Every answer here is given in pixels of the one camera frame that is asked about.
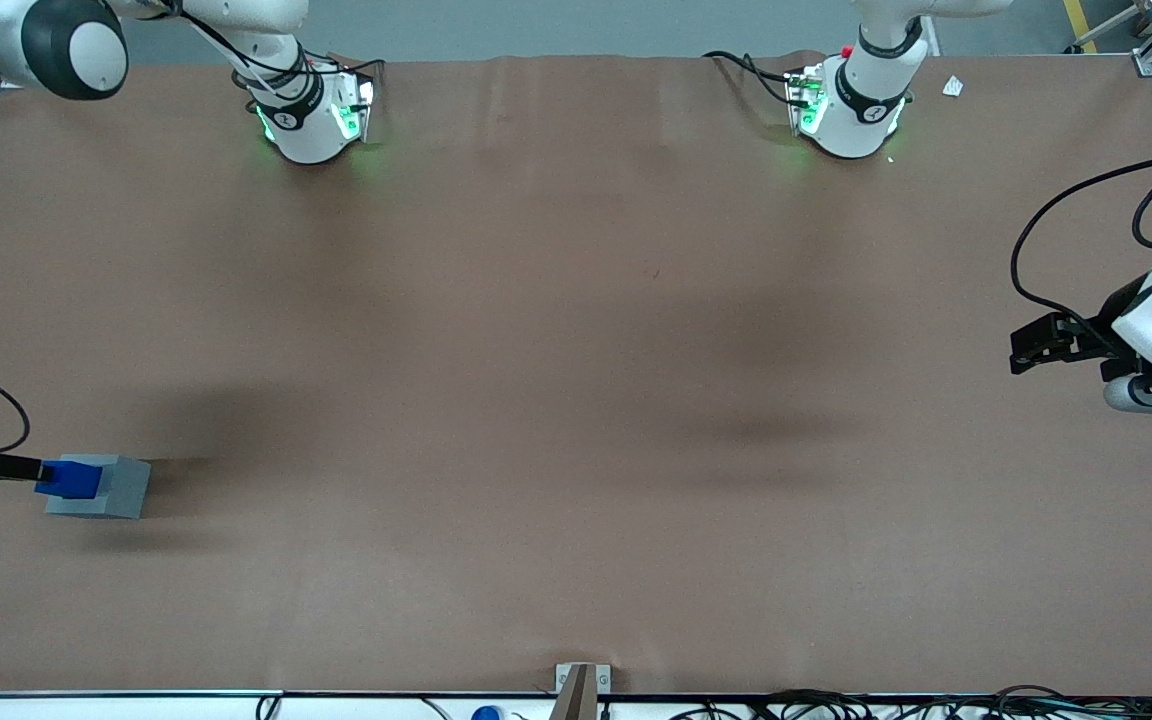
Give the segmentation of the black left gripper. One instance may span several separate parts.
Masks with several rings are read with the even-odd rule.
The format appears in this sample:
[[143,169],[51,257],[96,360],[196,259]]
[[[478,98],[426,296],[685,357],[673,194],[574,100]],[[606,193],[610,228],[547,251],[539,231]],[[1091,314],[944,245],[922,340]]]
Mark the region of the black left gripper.
[[1087,319],[1091,329],[1075,333],[1066,313],[1039,316],[1033,323],[1010,334],[1010,373],[1021,376],[1049,363],[1083,363],[1100,361],[1102,379],[1117,379],[1140,373],[1143,361],[1119,333],[1112,329],[1142,290],[1146,275],[1111,291],[1100,310]]

